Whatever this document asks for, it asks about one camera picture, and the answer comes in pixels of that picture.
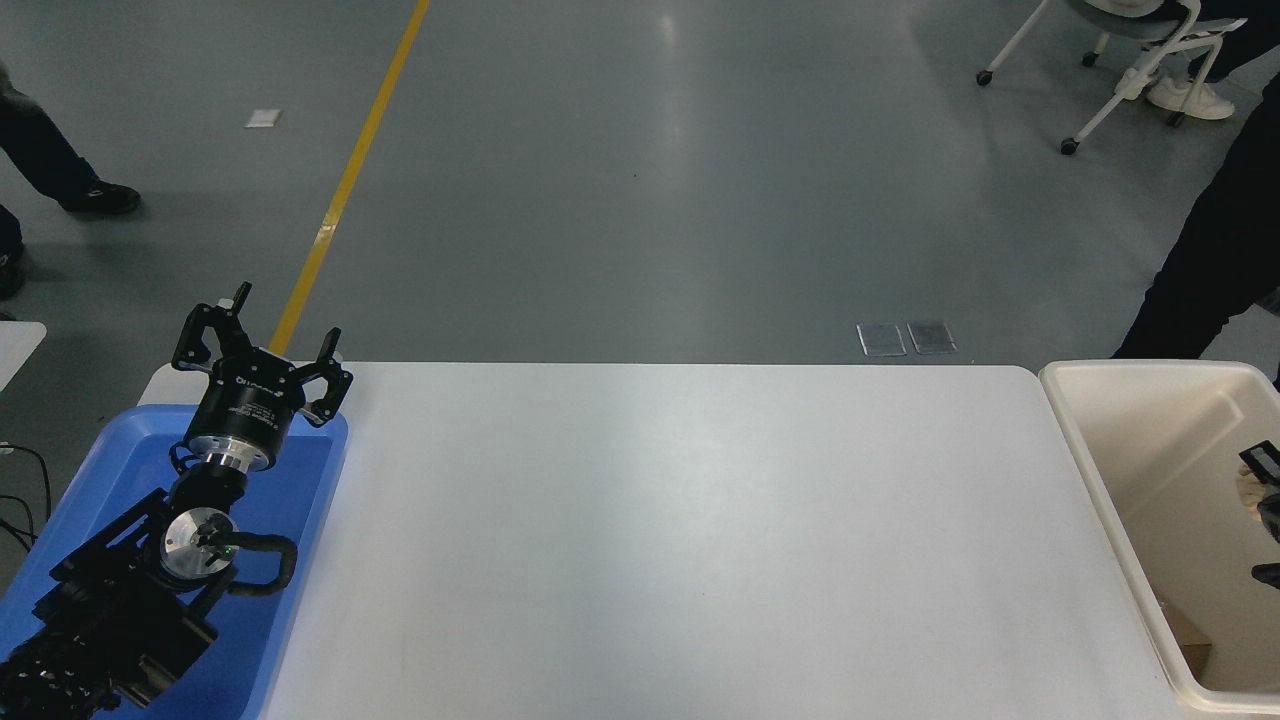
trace white tabletop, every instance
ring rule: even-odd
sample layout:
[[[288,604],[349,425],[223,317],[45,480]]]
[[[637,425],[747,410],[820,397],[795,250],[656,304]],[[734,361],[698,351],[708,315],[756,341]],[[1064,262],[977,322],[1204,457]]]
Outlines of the white tabletop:
[[[22,364],[45,340],[45,325],[17,320],[0,322],[0,389],[18,374]]]
[[[1181,716],[1025,370],[347,366],[264,717]]]

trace white sneaker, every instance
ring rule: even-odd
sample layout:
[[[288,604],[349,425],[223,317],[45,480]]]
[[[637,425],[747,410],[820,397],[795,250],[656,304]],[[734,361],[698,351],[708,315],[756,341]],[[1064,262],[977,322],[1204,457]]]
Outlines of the white sneaker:
[[[1116,92],[1124,90],[1124,86],[1128,85],[1129,81],[1133,79],[1134,76],[1137,74],[1138,74],[1138,68],[1129,68],[1128,70],[1125,70],[1124,77],[1121,77],[1120,82],[1116,83]],[[1137,100],[1138,96],[1142,95],[1142,91],[1155,85],[1155,82],[1156,82],[1156,73],[1152,72],[1149,76],[1147,76],[1144,81],[1142,81],[1142,85],[1135,85],[1132,88],[1129,88],[1129,92],[1124,94],[1124,99]]]
[[[1188,97],[1190,90],[1192,82],[1189,79],[1175,81],[1166,77],[1151,88],[1147,100],[1156,108],[1181,110],[1202,120],[1225,120],[1235,113],[1235,105],[1230,100],[1219,97],[1217,92],[1213,92],[1212,85],[1202,85],[1199,92]],[[1185,106],[1183,106],[1183,100],[1187,100]]]

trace person's leg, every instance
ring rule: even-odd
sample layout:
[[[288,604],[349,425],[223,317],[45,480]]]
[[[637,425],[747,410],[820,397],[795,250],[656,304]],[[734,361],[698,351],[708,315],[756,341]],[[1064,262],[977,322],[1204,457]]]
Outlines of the person's leg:
[[[22,225],[13,213],[0,205],[0,300],[12,297],[27,279],[18,265],[22,256]]]
[[[137,191],[99,179],[44,109],[9,81],[0,61],[0,147],[37,192],[76,213],[128,213]]]
[[[1243,27],[1222,38],[1222,51],[1210,68],[1207,82],[1217,82],[1240,65],[1280,45],[1280,4],[1274,0],[1204,0],[1201,18],[1248,18]],[[1192,60],[1188,73],[1196,77],[1208,54]]]
[[[1233,315],[1280,284],[1280,227],[1256,187],[1280,161],[1276,123],[1280,77],[1196,200],[1114,357],[1199,357]]]
[[[0,61],[0,147],[41,195],[70,200],[90,192],[97,174],[76,154],[44,109],[9,81]]]

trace person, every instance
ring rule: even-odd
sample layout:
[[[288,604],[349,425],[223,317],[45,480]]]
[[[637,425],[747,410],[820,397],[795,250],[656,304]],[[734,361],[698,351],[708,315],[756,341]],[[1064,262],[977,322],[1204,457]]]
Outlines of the person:
[[[1231,316],[1280,287],[1280,232],[1258,186],[1280,163],[1277,127],[1280,76],[1192,206],[1112,357],[1194,360]]]
[[[0,147],[27,182],[70,213],[128,213],[141,196],[123,184],[102,182],[67,142],[45,110],[14,88],[0,60]],[[0,300],[13,297],[26,281],[26,246],[18,218],[0,205]]]
[[[1108,13],[1130,18],[1147,18],[1152,20],[1178,20],[1187,19],[1187,8],[1176,0],[1087,0]],[[1248,22],[1238,29],[1228,33],[1222,38],[1222,50],[1219,53],[1213,65],[1204,77],[1204,85],[1193,96],[1188,97],[1192,90],[1192,79],[1199,73],[1208,53],[1204,53],[1190,61],[1185,74],[1165,76],[1157,78],[1155,74],[1147,76],[1142,85],[1132,88],[1125,97],[1137,100],[1142,90],[1147,91],[1147,101],[1165,110],[1181,109],[1193,118],[1202,120],[1222,120],[1235,113],[1235,105],[1220,96],[1213,86],[1231,74],[1240,65],[1254,60],[1268,50],[1280,45],[1280,3],[1274,0],[1202,0],[1198,19],[1215,20],[1222,18],[1248,18]],[[1137,65],[1125,70],[1124,77],[1116,83],[1116,91],[1138,74]]]

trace white chair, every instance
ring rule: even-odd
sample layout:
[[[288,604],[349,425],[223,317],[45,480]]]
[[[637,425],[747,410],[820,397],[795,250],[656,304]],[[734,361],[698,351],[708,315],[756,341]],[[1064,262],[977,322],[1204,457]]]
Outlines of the white chair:
[[[1065,1],[1068,6],[1076,12],[1082,18],[1084,18],[1089,24],[1097,27],[1102,31],[1098,37],[1098,44],[1094,49],[1085,54],[1082,59],[1082,64],[1087,68],[1092,68],[1093,63],[1097,61],[1098,56],[1106,49],[1107,41],[1111,36],[1124,37],[1128,40],[1137,41],[1142,45],[1143,50],[1147,50],[1144,56],[1140,59],[1140,65],[1137,68],[1138,73],[1125,85],[1116,87],[1115,95],[1111,100],[1102,106],[1097,114],[1089,119],[1088,123],[1080,128],[1080,132],[1071,137],[1062,140],[1060,146],[1062,155],[1074,155],[1075,150],[1084,142],[1084,138],[1089,137],[1098,123],[1101,123],[1111,110],[1120,104],[1125,94],[1134,90],[1135,86],[1140,90],[1138,83],[1146,81],[1147,76],[1151,74],[1160,61],[1165,59],[1165,55],[1170,53],[1180,53],[1184,50],[1194,50],[1197,47],[1208,47],[1210,55],[1201,67],[1199,73],[1196,76],[1196,83],[1190,92],[1187,94],[1188,97],[1197,94],[1199,87],[1204,83],[1204,78],[1208,76],[1210,68],[1213,65],[1213,60],[1217,59],[1219,50],[1222,47],[1222,36],[1242,24],[1244,19],[1220,19],[1220,20],[1206,20],[1198,22],[1201,0],[1178,0],[1179,5],[1187,8],[1187,19],[1178,20],[1147,20],[1143,18],[1126,18],[1101,10],[1085,0],[1042,0],[1036,12],[1032,13],[1023,27],[1018,28],[1014,37],[1009,40],[1005,49],[996,55],[996,59],[987,65],[987,69],[978,73],[978,85],[986,86],[991,82],[992,76],[1004,64],[1009,54],[1018,47],[1023,37],[1030,32],[1036,23],[1041,20],[1044,12],[1052,3]],[[1178,127],[1181,124],[1185,113],[1180,109],[1169,115],[1169,124]]]

